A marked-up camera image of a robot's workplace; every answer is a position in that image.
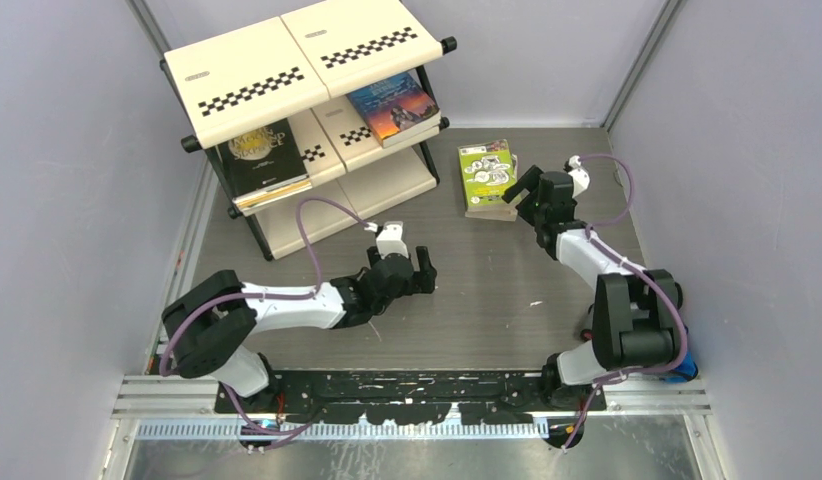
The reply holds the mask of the light green spine book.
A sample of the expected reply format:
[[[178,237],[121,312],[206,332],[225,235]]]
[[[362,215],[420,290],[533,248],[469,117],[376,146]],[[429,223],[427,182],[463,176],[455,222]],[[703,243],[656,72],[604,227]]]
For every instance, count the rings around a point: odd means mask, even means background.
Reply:
[[[509,208],[504,191],[516,181],[516,166],[506,139],[458,148],[466,211]]]

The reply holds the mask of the blue Jane Eyre book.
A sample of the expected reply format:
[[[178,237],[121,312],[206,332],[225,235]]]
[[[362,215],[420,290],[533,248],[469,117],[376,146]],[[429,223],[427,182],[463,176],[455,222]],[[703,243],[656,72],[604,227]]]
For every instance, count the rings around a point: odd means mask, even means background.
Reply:
[[[408,72],[346,95],[376,140],[391,147],[441,124],[441,111]]]

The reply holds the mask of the yellow book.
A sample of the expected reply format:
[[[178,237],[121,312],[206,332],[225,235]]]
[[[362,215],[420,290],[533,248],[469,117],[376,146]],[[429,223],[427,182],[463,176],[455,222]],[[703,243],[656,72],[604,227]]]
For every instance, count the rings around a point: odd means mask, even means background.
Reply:
[[[240,196],[233,201],[233,204],[240,212],[246,214],[247,211],[308,191],[311,188],[311,180],[303,179],[272,190],[259,191],[254,194]]]

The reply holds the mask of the black Moon Sixpence book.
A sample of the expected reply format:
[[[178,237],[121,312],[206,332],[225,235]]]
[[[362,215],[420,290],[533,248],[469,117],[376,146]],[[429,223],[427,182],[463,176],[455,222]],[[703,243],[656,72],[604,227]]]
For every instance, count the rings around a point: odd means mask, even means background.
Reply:
[[[245,202],[307,178],[307,170],[287,119],[215,146],[234,200]]]

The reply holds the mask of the cream three-tier shelf rack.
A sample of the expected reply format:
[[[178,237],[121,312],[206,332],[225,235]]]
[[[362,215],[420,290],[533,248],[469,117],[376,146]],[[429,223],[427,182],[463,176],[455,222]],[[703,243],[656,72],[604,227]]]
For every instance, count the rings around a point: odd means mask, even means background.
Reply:
[[[262,256],[276,260],[434,189],[439,127],[383,148],[346,95],[402,72],[432,96],[425,67],[455,50],[399,1],[321,1],[167,51],[161,60],[192,133]],[[312,188],[240,212],[215,146],[287,119]]]

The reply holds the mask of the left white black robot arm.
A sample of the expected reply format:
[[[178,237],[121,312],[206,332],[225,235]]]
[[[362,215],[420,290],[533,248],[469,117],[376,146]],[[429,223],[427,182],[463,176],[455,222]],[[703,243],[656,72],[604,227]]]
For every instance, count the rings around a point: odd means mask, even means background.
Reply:
[[[161,321],[168,342],[159,373],[184,379],[209,376],[236,393],[256,413],[272,409],[279,397],[265,356],[244,345],[270,330],[354,328],[383,314],[395,300],[431,294],[438,272],[429,251],[417,259],[367,251],[358,273],[318,286],[268,287],[241,281],[221,270],[167,306]]]

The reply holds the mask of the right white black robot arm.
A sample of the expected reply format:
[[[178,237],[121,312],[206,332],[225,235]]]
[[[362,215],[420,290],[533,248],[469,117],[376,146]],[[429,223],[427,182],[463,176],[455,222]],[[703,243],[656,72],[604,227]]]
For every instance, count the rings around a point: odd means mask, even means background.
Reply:
[[[690,381],[699,374],[681,320],[680,285],[668,271],[646,269],[618,254],[577,219],[576,197],[588,183],[583,168],[544,171],[532,166],[503,195],[518,202],[517,215],[534,229],[538,246],[594,293],[581,345],[551,355],[542,369],[543,400],[558,411],[569,409],[592,386],[630,373],[668,382]]]

